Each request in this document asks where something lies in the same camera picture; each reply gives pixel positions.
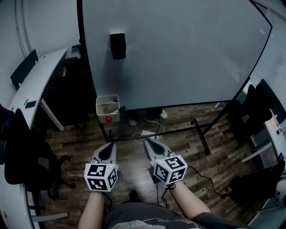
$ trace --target white bin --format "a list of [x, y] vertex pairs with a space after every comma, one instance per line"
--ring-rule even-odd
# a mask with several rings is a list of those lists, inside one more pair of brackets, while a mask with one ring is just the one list
[[114, 123], [120, 120], [118, 95], [99, 96], [96, 106], [97, 116], [101, 123]]

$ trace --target white shoe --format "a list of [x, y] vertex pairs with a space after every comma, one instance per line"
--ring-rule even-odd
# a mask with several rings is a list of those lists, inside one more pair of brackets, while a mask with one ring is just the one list
[[134, 119], [129, 119], [129, 125], [135, 127], [137, 125], [137, 121], [135, 121]]
[[167, 117], [168, 117], [167, 113], [164, 110], [162, 110], [162, 113], [159, 116], [163, 120], [167, 119]]

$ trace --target whiteboard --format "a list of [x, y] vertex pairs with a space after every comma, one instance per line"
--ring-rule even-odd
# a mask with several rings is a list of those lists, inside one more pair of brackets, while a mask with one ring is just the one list
[[[231, 100], [271, 30], [249, 0], [83, 0], [83, 20], [97, 96], [127, 110]], [[118, 32], [126, 58], [113, 60]]]

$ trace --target forearm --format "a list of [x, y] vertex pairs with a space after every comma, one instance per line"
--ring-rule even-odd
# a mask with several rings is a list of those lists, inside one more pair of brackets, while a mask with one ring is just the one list
[[186, 218], [193, 220], [203, 212], [210, 212], [206, 204], [192, 193], [182, 181], [176, 182], [176, 188], [170, 189], [170, 192]]
[[101, 229], [104, 211], [104, 196], [99, 192], [91, 192], [81, 215], [78, 229]]

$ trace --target power strip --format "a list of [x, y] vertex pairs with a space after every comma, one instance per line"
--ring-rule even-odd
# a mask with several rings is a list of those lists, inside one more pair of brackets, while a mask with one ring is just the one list
[[[142, 131], [141, 135], [149, 135], [149, 134], [156, 134], [150, 131]], [[157, 140], [160, 136], [154, 136], [154, 137], [150, 137], [151, 139]]]

